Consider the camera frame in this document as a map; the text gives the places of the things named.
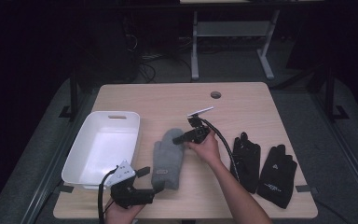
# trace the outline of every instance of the black handheld device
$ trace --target black handheld device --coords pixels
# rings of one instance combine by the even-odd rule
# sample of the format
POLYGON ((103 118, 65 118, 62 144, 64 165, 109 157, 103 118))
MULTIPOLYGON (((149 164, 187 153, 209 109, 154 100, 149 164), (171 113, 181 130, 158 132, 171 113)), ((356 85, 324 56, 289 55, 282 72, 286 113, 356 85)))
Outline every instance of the black handheld device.
POLYGON ((123 161, 115 170, 111 170, 105 175, 98 187, 98 218, 100 224, 104 224, 103 189, 106 179, 110 176, 107 184, 111 185, 110 196, 113 202, 127 209, 131 205, 152 203, 154 196, 164 190, 163 183, 153 186, 152 189, 136 189, 133 186, 136 177, 142 177, 149 173, 150 167, 148 166, 134 171, 126 161, 123 161))
POLYGON ((194 129, 188 131, 177 138, 173 138, 173 143, 176 145, 182 144, 184 142, 194 142, 194 143, 201 143, 206 135, 209 133, 209 128, 202 124, 198 115, 194 115, 191 118, 188 118, 188 122, 190 123, 191 127, 194 129))

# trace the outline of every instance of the black device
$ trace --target black device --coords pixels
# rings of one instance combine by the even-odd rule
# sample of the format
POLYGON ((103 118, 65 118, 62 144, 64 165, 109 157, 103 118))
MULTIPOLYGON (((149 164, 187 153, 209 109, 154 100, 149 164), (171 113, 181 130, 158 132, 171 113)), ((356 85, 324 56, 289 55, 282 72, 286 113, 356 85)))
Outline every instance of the black device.
POLYGON ((179 145, 184 142, 194 142, 194 143, 199 144, 206 138, 206 136, 210 132, 210 129, 212 129, 217 134, 217 136, 219 136, 220 140, 222 140, 223 144, 225 145, 228 156, 231 160, 231 163, 233 164, 232 165, 232 174, 235 176, 235 178, 238 180, 238 182, 240 182, 240 176, 238 175, 237 167, 235 165, 235 161, 232 156, 231 149, 229 148, 226 139, 219 132, 219 130, 217 130, 212 125, 212 123, 210 123, 206 119, 202 119, 199 117, 199 114, 205 113, 212 109, 213 109, 213 106, 205 108, 205 109, 201 109, 201 110, 196 111, 192 114, 188 114, 187 115, 188 122, 190 123, 191 127, 193 127, 194 129, 184 133, 182 136, 173 138, 172 141, 176 145, 179 145))
POLYGON ((133 186, 135 177, 142 177, 150 173, 150 167, 146 166, 138 171, 134 171, 131 166, 123 161, 115 170, 105 175, 98 189, 98 217, 100 224, 104 224, 103 218, 103 188, 104 182, 108 179, 107 184, 110 187, 110 196, 112 203, 116 203, 123 208, 129 208, 131 205, 152 203, 154 196, 164 190, 164 185, 153 186, 152 189, 136 189, 133 186))
POLYGON ((188 118, 188 122, 190 123, 191 127, 194 129, 188 131, 177 138, 173 138, 173 143, 176 145, 182 144, 184 142, 194 142, 194 143, 201 143, 206 135, 208 135, 209 128, 202 124, 198 114, 193 115, 193 117, 188 118))
POLYGON ((136 189, 133 186, 135 177, 142 177, 149 174, 150 167, 145 167, 136 173, 135 176, 116 183, 110 188, 110 196, 113 201, 126 209, 131 205, 152 203, 156 194, 155 189, 136 189))

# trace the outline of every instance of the tray handle slot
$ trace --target tray handle slot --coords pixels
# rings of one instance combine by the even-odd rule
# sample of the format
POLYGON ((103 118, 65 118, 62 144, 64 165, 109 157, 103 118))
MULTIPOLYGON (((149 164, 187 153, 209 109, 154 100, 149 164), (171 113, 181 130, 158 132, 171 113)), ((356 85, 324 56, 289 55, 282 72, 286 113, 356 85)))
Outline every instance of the tray handle slot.
POLYGON ((107 116, 110 119, 126 119, 127 117, 124 115, 109 115, 107 116))
POLYGON ((98 185, 83 185, 84 189, 98 189, 98 185))

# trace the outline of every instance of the glove logo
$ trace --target glove logo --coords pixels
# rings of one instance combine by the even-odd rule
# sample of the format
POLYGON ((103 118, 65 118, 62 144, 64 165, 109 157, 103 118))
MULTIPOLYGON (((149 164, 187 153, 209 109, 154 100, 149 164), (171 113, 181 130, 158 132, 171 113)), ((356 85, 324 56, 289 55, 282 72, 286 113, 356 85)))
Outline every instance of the glove logo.
POLYGON ((156 170, 157 175, 166 175, 168 173, 168 170, 156 170))
POLYGON ((279 191, 279 192, 281 192, 281 190, 278 189, 278 187, 276 187, 276 186, 273 186, 273 185, 271 185, 271 184, 264 184, 264 185, 267 186, 267 187, 269 187, 269 189, 271 189, 272 191, 279 191))

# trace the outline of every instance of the wooden table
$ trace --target wooden table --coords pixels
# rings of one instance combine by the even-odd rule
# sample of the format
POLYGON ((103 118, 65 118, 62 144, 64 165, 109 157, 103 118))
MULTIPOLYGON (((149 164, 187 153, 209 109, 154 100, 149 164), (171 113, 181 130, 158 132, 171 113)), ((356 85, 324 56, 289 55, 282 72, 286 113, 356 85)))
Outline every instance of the wooden table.
MULTIPOLYGON (((295 2, 322 2, 324 0, 297 0, 295 2)), ((180 0, 181 4, 252 3, 249 0, 180 0)))
MULTIPOLYGON (((202 114, 225 136, 232 147, 234 138, 247 132, 261 146, 261 168, 271 147, 286 145, 286 153, 297 161, 277 108, 264 83, 128 84, 101 87, 93 111, 134 111, 141 117, 140 143, 134 169, 153 167, 153 145, 171 128, 191 130, 188 113, 214 106, 202 114), (221 98, 211 97, 219 91, 221 98)), ((221 159, 229 166, 225 147, 219 141, 221 159)), ((151 175, 135 180, 137 189, 151 188, 151 175)), ((295 186, 307 185, 300 164, 295 186)), ((104 203, 109 198, 104 193, 104 203)), ((312 218, 318 214, 309 192, 296 188, 287 209, 281 209, 257 194, 255 199, 272 218, 312 218)), ((74 189, 61 192, 54 209, 57 218, 97 218, 97 191, 74 189)), ((179 190, 157 194, 137 218, 204 219, 232 218, 222 191, 210 168, 194 151, 185 150, 179 190)))

